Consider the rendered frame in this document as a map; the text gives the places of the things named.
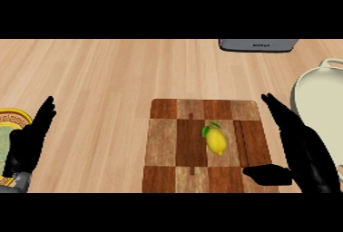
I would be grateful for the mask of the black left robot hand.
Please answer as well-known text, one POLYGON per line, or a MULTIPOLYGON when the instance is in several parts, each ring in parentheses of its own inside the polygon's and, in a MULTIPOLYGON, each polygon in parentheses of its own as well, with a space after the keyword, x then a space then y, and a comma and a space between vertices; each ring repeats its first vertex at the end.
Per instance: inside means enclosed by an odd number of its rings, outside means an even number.
POLYGON ((9 152, 3 170, 6 178, 12 178, 21 172, 34 172, 55 115, 54 97, 49 96, 37 110, 33 123, 9 133, 9 152))

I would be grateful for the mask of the yellow rimmed green plate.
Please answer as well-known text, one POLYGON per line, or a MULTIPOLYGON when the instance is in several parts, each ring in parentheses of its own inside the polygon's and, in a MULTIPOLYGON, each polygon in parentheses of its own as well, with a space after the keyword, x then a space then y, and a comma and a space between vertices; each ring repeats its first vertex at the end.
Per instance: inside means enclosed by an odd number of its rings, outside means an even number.
POLYGON ((33 123, 31 116, 20 109, 0 108, 0 186, 9 186, 14 178, 3 176, 9 152, 9 134, 33 123))

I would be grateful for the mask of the grey appliance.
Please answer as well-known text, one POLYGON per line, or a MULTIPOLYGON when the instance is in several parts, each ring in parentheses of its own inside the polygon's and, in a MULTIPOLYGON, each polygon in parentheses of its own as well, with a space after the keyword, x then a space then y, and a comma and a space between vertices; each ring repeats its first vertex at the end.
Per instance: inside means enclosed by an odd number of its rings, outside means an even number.
POLYGON ((287 53, 298 39, 221 39, 219 47, 230 52, 287 53))

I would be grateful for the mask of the yellow lemon with green leaves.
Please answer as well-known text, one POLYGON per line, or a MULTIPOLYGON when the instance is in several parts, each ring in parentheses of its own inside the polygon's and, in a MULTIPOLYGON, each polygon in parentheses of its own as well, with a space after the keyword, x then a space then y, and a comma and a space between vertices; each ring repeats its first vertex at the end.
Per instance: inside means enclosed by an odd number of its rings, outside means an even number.
POLYGON ((212 121, 201 130, 201 136, 207 141, 210 151, 219 155, 224 154, 228 143, 222 133, 222 126, 216 121, 212 121))

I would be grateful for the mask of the cream white pot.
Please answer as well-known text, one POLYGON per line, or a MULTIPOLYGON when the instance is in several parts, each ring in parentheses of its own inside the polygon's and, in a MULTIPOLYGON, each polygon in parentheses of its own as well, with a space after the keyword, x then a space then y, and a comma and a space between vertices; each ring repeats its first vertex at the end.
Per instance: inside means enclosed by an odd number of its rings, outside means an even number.
POLYGON ((290 104, 303 123, 318 132, 336 168, 343 168, 343 59, 327 58, 293 85, 290 104))

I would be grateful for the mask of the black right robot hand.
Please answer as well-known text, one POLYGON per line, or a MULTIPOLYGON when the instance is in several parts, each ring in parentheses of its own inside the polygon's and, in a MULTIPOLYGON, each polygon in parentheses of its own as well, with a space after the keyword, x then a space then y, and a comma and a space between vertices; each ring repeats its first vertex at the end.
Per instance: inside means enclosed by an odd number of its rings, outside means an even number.
POLYGON ((290 186, 296 182, 306 194, 340 194, 336 164, 318 132, 272 93, 264 94, 262 100, 278 125, 289 167, 265 164, 246 167, 243 173, 262 186, 290 186))

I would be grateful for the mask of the checkered wooden cutting board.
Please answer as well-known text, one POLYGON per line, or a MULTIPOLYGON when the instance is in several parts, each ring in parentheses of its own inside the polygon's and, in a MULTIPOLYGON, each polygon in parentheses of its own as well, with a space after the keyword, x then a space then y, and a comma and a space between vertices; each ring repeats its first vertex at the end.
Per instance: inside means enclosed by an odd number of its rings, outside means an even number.
POLYGON ((243 174, 271 162, 255 101, 151 101, 145 193, 277 193, 243 174))

